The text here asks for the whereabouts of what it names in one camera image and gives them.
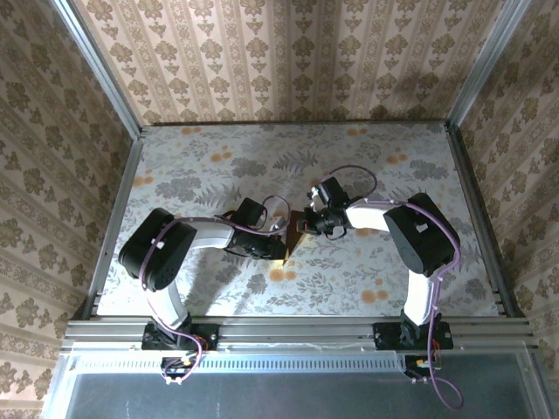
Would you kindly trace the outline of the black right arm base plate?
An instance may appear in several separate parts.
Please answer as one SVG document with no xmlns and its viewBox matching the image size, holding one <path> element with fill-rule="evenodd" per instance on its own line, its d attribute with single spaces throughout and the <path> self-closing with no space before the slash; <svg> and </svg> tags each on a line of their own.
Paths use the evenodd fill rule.
<svg viewBox="0 0 559 419">
<path fill-rule="evenodd" d="M 378 350 L 426 350 L 430 324 L 416 326 L 410 322 L 374 323 L 373 338 Z M 432 338 L 441 349 L 453 349 L 450 325 L 436 321 Z"/>
</svg>

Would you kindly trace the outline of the aluminium corner post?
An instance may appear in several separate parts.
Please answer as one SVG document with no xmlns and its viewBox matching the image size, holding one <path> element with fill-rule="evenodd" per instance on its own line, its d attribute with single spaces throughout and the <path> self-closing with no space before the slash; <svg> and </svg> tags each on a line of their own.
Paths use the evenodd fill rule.
<svg viewBox="0 0 559 419">
<path fill-rule="evenodd" d="M 51 0 L 63 24 L 69 30 L 85 61 L 99 81 L 104 94 L 108 97 L 121 123 L 127 129 L 133 141 L 141 137 L 141 123 L 135 117 L 132 107 L 119 87 L 116 77 L 100 47 L 88 29 L 85 19 L 81 16 L 74 0 Z"/>
<path fill-rule="evenodd" d="M 505 1 L 448 114 L 445 122 L 448 132 L 459 127 L 467 116 L 530 3 L 531 0 Z"/>
</svg>

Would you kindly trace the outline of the aluminium frame rail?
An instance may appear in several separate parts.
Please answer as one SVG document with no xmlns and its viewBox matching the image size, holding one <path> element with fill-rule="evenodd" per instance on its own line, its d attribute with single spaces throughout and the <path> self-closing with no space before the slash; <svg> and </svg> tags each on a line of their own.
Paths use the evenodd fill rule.
<svg viewBox="0 0 559 419">
<path fill-rule="evenodd" d="M 376 349 L 374 323 L 397 317 L 195 317 L 193 323 L 218 324 L 221 353 L 359 353 Z M 535 348 L 524 318 L 445 317 L 454 350 Z M 71 350 L 140 350 L 146 317 L 93 317 L 73 320 L 62 347 Z"/>
</svg>

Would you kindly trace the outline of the grey metal panel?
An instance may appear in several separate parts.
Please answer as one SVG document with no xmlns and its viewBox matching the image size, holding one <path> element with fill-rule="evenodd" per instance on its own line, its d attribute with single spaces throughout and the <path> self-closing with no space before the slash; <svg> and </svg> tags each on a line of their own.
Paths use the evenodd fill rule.
<svg viewBox="0 0 559 419">
<path fill-rule="evenodd" d="M 423 379 L 392 373 L 79 374 L 59 358 L 40 419 L 559 419 L 525 348 L 445 353 Z"/>
</svg>

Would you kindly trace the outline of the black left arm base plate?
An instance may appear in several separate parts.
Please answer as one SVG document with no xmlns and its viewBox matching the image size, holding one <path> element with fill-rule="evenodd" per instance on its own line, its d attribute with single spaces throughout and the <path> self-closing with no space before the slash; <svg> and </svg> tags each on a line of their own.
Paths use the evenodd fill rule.
<svg viewBox="0 0 559 419">
<path fill-rule="evenodd" d="M 143 330 L 142 350 L 196 351 L 197 340 L 204 351 L 215 350 L 218 343 L 219 325 L 187 322 L 171 332 L 159 323 L 150 321 Z"/>
</svg>

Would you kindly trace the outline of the aluminium table side rail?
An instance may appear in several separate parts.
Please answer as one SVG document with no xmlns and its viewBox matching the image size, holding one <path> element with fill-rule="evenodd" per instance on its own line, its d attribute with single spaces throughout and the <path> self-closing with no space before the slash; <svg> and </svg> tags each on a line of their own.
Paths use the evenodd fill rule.
<svg viewBox="0 0 559 419">
<path fill-rule="evenodd" d="M 504 314 L 509 318 L 523 318 L 524 313 L 517 304 L 512 286 L 508 283 L 507 269 L 503 265 L 499 245 L 462 133 L 459 127 L 450 121 L 445 122 L 445 131 L 488 279 L 497 290 Z"/>
<path fill-rule="evenodd" d="M 110 216 L 107 231 L 100 249 L 100 255 L 92 276 L 92 282 L 79 315 L 80 320 L 89 320 L 92 317 L 95 301 L 102 295 L 128 199 L 133 188 L 136 170 L 141 160 L 142 149 L 143 140 L 141 137 L 138 137 L 133 142 L 128 155 L 127 164 L 122 174 L 121 184 L 114 201 L 112 214 Z"/>
</svg>

